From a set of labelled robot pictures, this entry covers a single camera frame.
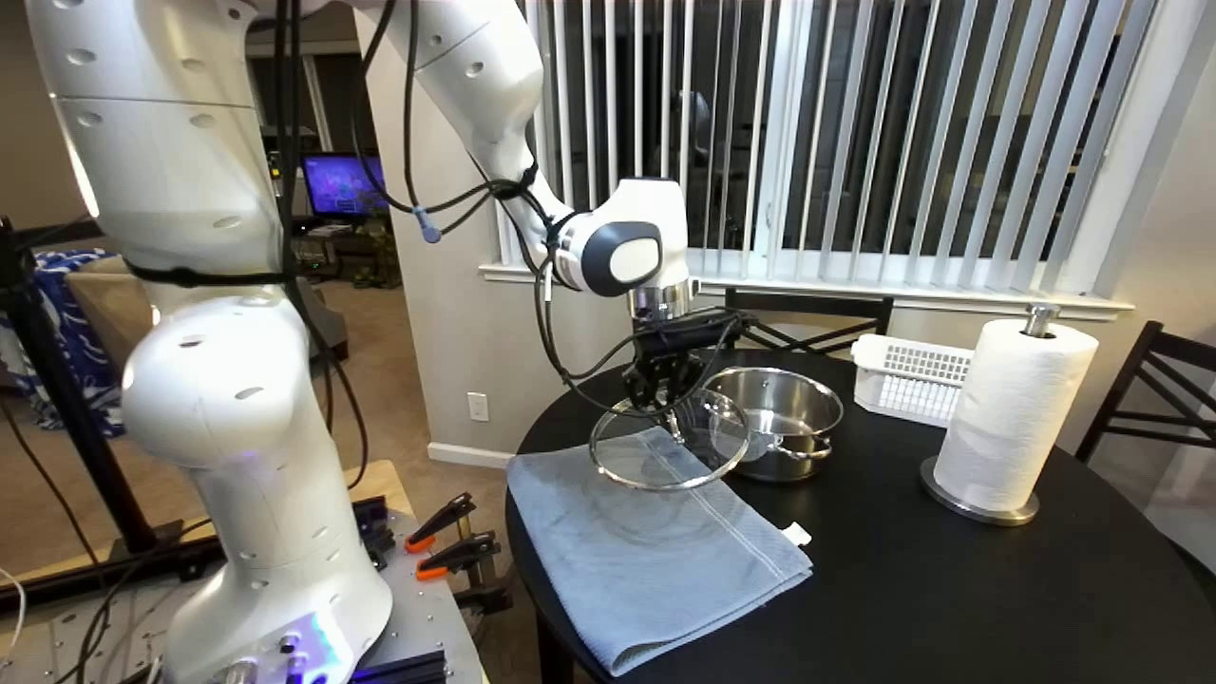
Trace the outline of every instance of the black table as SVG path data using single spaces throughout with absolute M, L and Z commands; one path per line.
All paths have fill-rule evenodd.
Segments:
M 801 369 L 850 398 L 842 360 L 736 360 Z M 614 375 L 589 391 L 614 394 Z M 589 404 L 562 394 L 519 454 L 580 443 L 592 423 Z M 1216 680 L 1216 613 L 1171 545 L 1099 476 L 1052 457 L 1036 481 L 1041 514 L 1026 527 L 985 527 L 921 485 L 914 466 L 938 443 L 942 431 L 850 404 L 813 481 L 760 485 L 733 476 L 731 485 L 766 522 L 801 522 L 813 531 L 813 578 L 624 680 Z M 513 503 L 506 523 L 537 600 L 542 676 L 570 680 L 577 660 L 608 680 L 570 626 Z

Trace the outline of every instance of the folded cloth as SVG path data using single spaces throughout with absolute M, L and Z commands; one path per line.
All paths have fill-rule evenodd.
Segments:
M 614 441 L 703 470 L 663 431 Z M 627 492 L 592 470 L 585 443 L 515 457 L 506 481 L 570 623 L 611 676 L 810 578 L 810 557 L 725 481 Z

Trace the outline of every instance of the monitor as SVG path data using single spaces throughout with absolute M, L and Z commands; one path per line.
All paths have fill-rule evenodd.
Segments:
M 382 188 L 382 171 L 376 155 L 340 155 L 318 152 L 302 155 L 302 191 L 314 222 L 349 222 L 362 224 L 370 218 L 382 218 L 382 196 L 372 188 Z

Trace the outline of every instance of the paper towel holder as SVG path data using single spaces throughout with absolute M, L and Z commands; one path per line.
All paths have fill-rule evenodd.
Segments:
M 1026 504 L 1019 504 L 1019 508 L 985 508 L 985 504 L 974 504 L 965 497 L 952 497 L 945 485 L 938 485 L 933 466 L 938 466 L 938 457 L 921 461 L 921 481 L 938 504 L 945 504 L 959 518 L 969 518 L 978 523 L 999 523 L 999 527 L 1019 527 L 1019 523 L 1028 523 L 1036 518 L 1036 495 L 1035 492 L 1028 492 Z

